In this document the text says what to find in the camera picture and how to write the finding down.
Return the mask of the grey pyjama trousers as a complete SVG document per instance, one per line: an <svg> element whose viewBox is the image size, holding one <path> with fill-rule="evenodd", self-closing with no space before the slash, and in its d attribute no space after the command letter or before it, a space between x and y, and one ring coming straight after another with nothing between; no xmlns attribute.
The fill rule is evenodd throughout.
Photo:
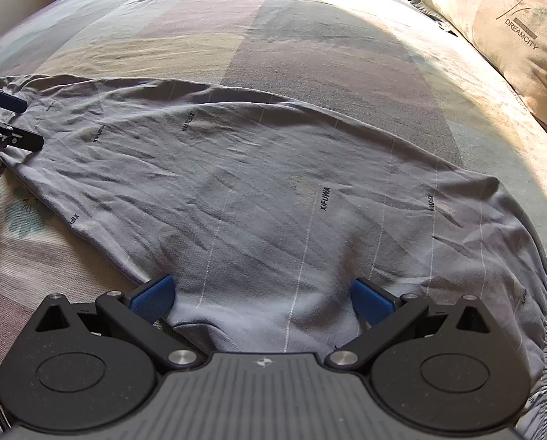
<svg viewBox="0 0 547 440"><path fill-rule="evenodd" d="M529 370L547 433L547 257L496 178L369 123L262 91L151 78L0 78L44 138L3 162L205 348L326 355L360 333L350 282L478 296Z"/></svg>

